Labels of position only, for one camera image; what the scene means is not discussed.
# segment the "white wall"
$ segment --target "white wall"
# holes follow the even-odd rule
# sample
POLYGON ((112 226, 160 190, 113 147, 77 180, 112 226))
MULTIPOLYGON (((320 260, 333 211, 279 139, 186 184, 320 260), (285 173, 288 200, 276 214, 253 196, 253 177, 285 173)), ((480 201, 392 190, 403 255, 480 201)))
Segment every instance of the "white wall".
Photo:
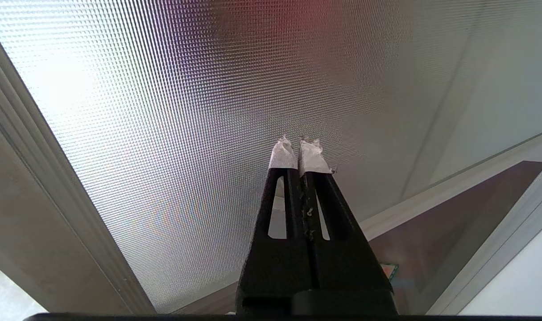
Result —
POLYGON ((460 314, 542 315, 542 231, 460 314))
POLYGON ((542 14, 519 16, 493 52, 432 183, 542 132, 542 14))

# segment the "textured glass panel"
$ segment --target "textured glass panel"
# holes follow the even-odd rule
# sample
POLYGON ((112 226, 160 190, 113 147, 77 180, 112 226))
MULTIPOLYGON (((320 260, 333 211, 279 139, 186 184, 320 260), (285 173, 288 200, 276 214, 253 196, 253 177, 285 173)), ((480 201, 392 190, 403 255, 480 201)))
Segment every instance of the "textured glass panel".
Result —
POLYGON ((435 128, 455 126, 507 26, 541 15, 542 1, 0 0, 0 41, 170 312, 236 280, 279 136, 320 137, 362 221, 418 169, 429 183, 435 128))

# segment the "white tape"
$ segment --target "white tape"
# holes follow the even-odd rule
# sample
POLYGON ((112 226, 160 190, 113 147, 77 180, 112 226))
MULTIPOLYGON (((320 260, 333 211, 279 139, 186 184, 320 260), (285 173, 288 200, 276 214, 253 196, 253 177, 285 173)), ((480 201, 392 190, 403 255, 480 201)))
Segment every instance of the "white tape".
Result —
POLYGON ((300 175, 306 172, 332 173, 326 160, 322 157, 322 146, 318 139, 312 143, 301 140, 300 175))
POLYGON ((279 138, 279 141, 273 147, 271 160, 269 160, 270 169, 297 169, 297 157, 291 147, 291 141, 286 136, 279 138))

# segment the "dark brown surface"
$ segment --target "dark brown surface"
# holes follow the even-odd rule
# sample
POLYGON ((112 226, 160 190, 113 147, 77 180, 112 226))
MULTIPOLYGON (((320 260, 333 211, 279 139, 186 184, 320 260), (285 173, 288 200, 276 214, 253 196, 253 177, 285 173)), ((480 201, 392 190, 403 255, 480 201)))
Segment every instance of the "dark brown surface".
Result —
POLYGON ((380 262, 399 264, 400 314, 427 312, 540 171, 520 162, 370 241, 380 262))

